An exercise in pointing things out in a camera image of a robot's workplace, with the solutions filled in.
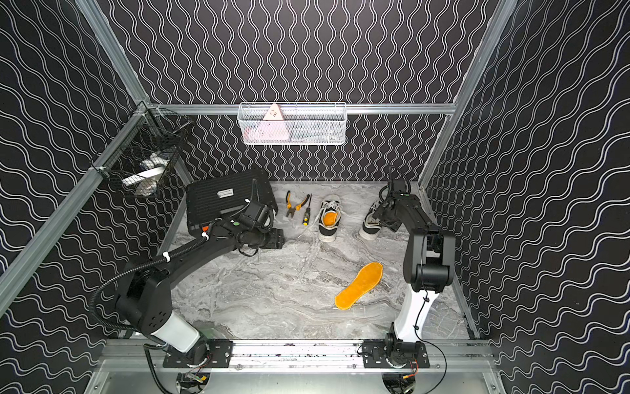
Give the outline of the black white sneaker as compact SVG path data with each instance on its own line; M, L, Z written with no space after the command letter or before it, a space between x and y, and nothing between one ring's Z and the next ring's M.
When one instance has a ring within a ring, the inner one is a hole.
M328 195L323 199L318 211L318 239L333 242L341 221L342 208L339 195Z
M374 213L376 213L377 208L380 206L380 204L381 203L379 200L375 200L372 203L359 231L359 236L366 241L375 241L378 238L378 235L382 229L380 220L374 218Z

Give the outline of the yellow insole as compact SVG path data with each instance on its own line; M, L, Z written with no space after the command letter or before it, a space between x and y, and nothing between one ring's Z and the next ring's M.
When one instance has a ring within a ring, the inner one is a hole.
M355 279L335 297L335 306L339 310L350 309L361 297L374 289L382 280L383 266L372 262L359 270Z
M328 210L323 214L322 223L325 228L334 228L340 220L341 213Z

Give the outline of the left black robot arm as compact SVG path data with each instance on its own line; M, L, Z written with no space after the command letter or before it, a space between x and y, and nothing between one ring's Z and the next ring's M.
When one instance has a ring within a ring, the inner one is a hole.
M116 311L137 332L157 338L195 362L204 358L204 335L172 307L172 288L210 261L234 251L279 250L284 232L274 227L276 212L250 201L224 218L216 218L199 237L142 264L134 264L118 280Z

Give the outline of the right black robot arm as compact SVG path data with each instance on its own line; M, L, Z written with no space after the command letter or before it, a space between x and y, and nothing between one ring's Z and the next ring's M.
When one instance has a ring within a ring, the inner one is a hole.
M409 235L402 266L407 289L393 330L402 341L420 341L432 304L454 280L455 237L433 223L405 178L390 179L383 190L375 219Z

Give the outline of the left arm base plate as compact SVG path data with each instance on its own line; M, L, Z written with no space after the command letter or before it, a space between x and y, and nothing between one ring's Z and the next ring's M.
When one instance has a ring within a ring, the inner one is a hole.
M169 346L162 367L226 369L230 365L233 348L234 342L227 339L199 339L187 353L181 353Z

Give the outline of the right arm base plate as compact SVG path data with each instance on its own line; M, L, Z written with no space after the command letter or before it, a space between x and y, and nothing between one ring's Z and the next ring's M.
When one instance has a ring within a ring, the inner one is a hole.
M357 351L366 369L429 369L426 346L421 341L366 340Z

